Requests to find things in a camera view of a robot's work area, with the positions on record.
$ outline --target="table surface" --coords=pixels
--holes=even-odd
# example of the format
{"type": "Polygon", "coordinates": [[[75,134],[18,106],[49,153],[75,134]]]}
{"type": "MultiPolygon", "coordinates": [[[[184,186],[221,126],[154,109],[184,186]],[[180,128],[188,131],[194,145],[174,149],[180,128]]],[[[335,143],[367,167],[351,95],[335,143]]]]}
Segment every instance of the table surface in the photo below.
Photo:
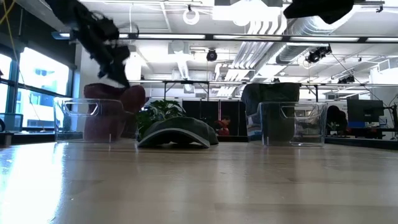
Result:
{"type": "Polygon", "coordinates": [[[397,223],[398,154],[378,149],[0,149],[0,223],[397,223]]]}

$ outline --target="gray fabric object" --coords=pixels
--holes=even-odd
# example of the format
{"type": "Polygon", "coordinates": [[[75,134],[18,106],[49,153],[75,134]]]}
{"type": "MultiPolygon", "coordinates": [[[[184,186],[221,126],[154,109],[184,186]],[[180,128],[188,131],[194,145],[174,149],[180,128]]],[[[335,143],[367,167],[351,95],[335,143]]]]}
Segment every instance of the gray fabric object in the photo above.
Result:
{"type": "Polygon", "coordinates": [[[299,98],[300,84],[298,83],[248,84],[243,90],[241,99],[246,105],[249,140],[256,141],[264,138],[270,141],[290,140],[294,135],[294,120],[282,119],[279,116],[279,105],[264,105],[261,117],[259,103],[298,102],[299,98]]]}
{"type": "Polygon", "coordinates": [[[138,147],[153,147],[171,142],[197,142],[205,148],[218,144],[217,135],[212,127],[195,118],[178,117],[154,123],[145,132],[138,147]]]}

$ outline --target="monitor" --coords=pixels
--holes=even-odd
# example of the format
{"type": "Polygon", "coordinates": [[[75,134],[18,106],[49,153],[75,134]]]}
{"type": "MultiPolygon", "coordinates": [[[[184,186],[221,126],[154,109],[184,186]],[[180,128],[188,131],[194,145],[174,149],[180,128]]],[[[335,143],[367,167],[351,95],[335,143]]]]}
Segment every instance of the monitor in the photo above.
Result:
{"type": "Polygon", "coordinates": [[[379,122],[384,116],[383,101],[381,100],[347,100],[348,121],[352,122],[379,122]]]}

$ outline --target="green potted plant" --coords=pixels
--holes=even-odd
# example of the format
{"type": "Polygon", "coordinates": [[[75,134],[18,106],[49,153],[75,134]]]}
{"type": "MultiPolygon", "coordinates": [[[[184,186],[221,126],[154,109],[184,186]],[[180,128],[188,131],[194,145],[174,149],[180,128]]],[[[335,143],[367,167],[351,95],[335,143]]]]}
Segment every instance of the green potted plant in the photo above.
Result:
{"type": "Polygon", "coordinates": [[[174,100],[157,100],[145,106],[137,114],[137,125],[140,137],[155,122],[163,121],[169,118],[185,116],[185,110],[174,100]]]}

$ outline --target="plastic bin handle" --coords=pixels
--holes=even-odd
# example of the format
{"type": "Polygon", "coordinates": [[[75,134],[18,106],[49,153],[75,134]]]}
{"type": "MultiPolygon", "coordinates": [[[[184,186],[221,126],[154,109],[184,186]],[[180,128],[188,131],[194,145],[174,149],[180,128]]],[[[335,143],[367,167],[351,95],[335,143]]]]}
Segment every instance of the plastic bin handle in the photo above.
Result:
{"type": "Polygon", "coordinates": [[[65,102],[65,111],[69,114],[69,115],[90,115],[90,116],[96,116],[98,114],[99,111],[99,106],[98,103],[90,103],[90,102],[65,102]],[[68,105],[95,105],[95,108],[93,110],[93,112],[89,113],[79,113],[76,111],[70,111],[69,108],[67,107],[68,105]]]}
{"type": "Polygon", "coordinates": [[[311,119],[311,118],[316,118],[319,116],[319,114],[313,115],[313,112],[315,111],[317,105],[295,105],[295,106],[281,106],[280,107],[280,112],[284,115],[284,118],[290,118],[290,119],[311,119]],[[296,116],[286,116],[285,112],[283,111],[284,108],[308,108],[311,107],[311,113],[309,116],[302,116],[302,117],[296,117],[296,116]]]}

